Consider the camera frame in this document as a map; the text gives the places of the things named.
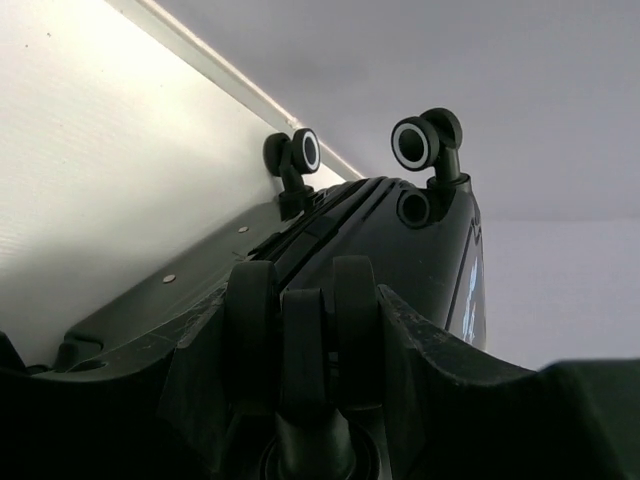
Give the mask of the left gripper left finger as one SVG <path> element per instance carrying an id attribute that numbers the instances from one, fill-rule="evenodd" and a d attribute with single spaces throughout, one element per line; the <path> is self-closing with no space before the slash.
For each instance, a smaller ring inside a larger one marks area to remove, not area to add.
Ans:
<path id="1" fill-rule="evenodd" d="M 222 478 L 224 292 L 65 372 L 2 368 L 2 478 Z"/>

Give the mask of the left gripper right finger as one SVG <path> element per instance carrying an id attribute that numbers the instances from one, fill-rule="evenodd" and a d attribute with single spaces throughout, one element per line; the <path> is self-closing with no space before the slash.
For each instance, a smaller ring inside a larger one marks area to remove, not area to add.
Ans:
<path id="1" fill-rule="evenodd" d="M 637 360 L 540 371 L 495 358 L 380 287 L 383 412 L 396 479 L 635 479 Z"/>

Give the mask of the small black kids suitcase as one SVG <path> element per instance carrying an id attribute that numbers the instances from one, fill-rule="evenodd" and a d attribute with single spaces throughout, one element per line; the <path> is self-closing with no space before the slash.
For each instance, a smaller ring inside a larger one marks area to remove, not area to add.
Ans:
<path id="1" fill-rule="evenodd" d="M 321 191 L 309 129 L 266 138 L 284 189 L 224 231 L 70 329 L 50 370 L 65 372 L 225 290 L 219 369 L 229 405 L 220 479 L 382 479 L 385 357 L 378 288 L 438 327 L 484 341 L 481 218 L 462 172 L 462 127 L 448 109 L 399 121 L 391 149 L 424 187 L 388 177 Z"/>

